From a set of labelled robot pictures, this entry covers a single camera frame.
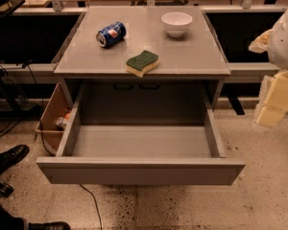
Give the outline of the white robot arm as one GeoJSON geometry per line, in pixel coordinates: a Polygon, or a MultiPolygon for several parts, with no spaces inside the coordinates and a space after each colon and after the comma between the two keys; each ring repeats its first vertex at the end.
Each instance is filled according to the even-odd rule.
{"type": "Polygon", "coordinates": [[[279,69],[261,82],[259,103],[254,112],[257,127],[274,127],[288,112],[288,9],[272,29],[250,44],[249,50],[258,54],[267,52],[269,62],[279,69]]]}

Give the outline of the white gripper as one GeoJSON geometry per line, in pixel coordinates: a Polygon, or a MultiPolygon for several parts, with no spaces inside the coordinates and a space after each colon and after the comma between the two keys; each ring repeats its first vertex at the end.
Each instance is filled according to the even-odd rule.
{"type": "MultiPolygon", "coordinates": [[[[259,35],[249,45],[249,50],[262,54],[270,51],[270,38],[274,30],[259,35]]],[[[254,111],[254,123],[258,127],[274,127],[288,112],[288,70],[279,71],[273,77],[265,76],[259,90],[259,103],[254,111]]]]}

